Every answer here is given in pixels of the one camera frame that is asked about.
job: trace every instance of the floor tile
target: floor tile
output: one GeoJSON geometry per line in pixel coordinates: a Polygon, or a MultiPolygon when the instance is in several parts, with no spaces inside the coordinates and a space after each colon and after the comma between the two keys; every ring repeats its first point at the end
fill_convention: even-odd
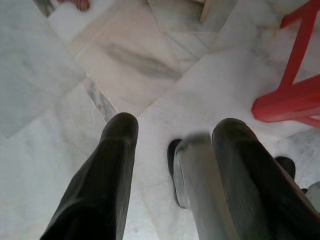
{"type": "Polygon", "coordinates": [[[104,121],[109,122],[118,111],[90,78],[84,80],[82,84],[104,121]]]}
{"type": "Polygon", "coordinates": [[[79,84],[0,145],[2,239],[39,239],[105,121],[79,84]]]}
{"type": "Polygon", "coordinates": [[[166,31],[218,33],[236,2],[213,1],[211,11],[203,23],[200,22],[204,9],[202,3],[192,0],[150,0],[150,5],[160,27],[166,31]]]}
{"type": "Polygon", "coordinates": [[[211,51],[215,32],[166,32],[166,38],[184,73],[211,51]]]}
{"type": "Polygon", "coordinates": [[[117,0],[109,6],[95,20],[91,21],[81,32],[79,32],[71,41],[66,42],[70,52],[77,56],[78,53],[92,41],[100,30],[112,19],[119,11],[125,0],[117,0]]]}
{"type": "MultiPolygon", "coordinates": [[[[280,29],[283,17],[306,1],[240,0],[214,42],[213,52],[250,45],[280,73],[287,66],[300,22],[280,29]]],[[[295,82],[318,74],[320,28],[316,25],[295,82]]]]}
{"type": "Polygon", "coordinates": [[[34,2],[2,2],[0,20],[0,132],[8,138],[86,74],[34,2]]]}
{"type": "Polygon", "coordinates": [[[139,181],[133,176],[123,240],[159,240],[139,181]]]}
{"type": "Polygon", "coordinates": [[[48,20],[60,39],[68,43],[114,3],[115,0],[90,1],[89,10],[81,12],[73,3],[64,2],[52,12],[48,20]]]}
{"type": "Polygon", "coordinates": [[[185,0],[150,0],[161,28],[177,32],[206,32],[200,23],[204,5],[185,0]]]}
{"type": "Polygon", "coordinates": [[[162,240],[198,240],[198,232],[190,209],[175,202],[172,183],[145,187],[143,195],[154,225],[162,240]]]}
{"type": "Polygon", "coordinates": [[[134,115],[139,115],[181,76],[178,63],[143,0],[123,4],[77,60],[120,112],[134,115]]]}

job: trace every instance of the red object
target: red object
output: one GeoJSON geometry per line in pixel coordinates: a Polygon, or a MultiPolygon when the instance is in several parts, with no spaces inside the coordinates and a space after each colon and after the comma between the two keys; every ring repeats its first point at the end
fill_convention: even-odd
{"type": "Polygon", "coordinates": [[[257,98],[252,106],[255,119],[262,122],[295,120],[320,128],[320,74],[294,84],[304,59],[317,17],[320,0],[310,0],[282,19],[281,28],[301,20],[292,52],[280,86],[274,92],[257,98]]]}

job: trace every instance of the red plastic chair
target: red plastic chair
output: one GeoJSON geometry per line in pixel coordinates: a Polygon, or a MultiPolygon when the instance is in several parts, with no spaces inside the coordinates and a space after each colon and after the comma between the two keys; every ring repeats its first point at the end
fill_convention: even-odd
{"type": "Polygon", "coordinates": [[[274,92],[257,98],[252,106],[255,119],[262,122],[295,120],[320,128],[320,74],[294,83],[304,59],[317,17],[320,0],[310,0],[282,19],[281,28],[301,20],[292,52],[280,86],[274,92]]]}

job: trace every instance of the red chair leg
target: red chair leg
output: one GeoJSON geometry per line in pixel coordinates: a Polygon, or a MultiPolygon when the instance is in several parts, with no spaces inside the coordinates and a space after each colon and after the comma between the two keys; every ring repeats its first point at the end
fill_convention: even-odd
{"type": "Polygon", "coordinates": [[[320,75],[257,98],[251,111],[267,123],[320,115],[320,75]]]}
{"type": "Polygon", "coordinates": [[[252,106],[253,116],[262,122],[295,120],[320,128],[320,75],[293,84],[304,59],[317,17],[320,0],[310,0],[284,17],[281,28],[301,19],[292,52],[281,83],[274,92],[257,98],[252,106]]]}

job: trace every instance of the marble floor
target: marble floor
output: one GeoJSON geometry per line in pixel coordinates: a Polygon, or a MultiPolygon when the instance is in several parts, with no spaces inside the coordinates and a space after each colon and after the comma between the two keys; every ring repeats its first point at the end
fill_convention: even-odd
{"type": "MultiPolygon", "coordinates": [[[[278,87],[295,40],[299,24],[280,30],[280,21],[307,0],[228,0],[227,15],[207,24],[191,0],[91,0],[88,12],[34,1],[54,8],[0,3],[1,239],[41,236],[118,112],[139,123],[125,240],[198,239],[173,197],[167,145],[223,118],[292,158],[301,188],[320,181],[319,129],[251,114],[278,87]]],[[[319,73],[318,22],[297,81],[319,73]]]]}

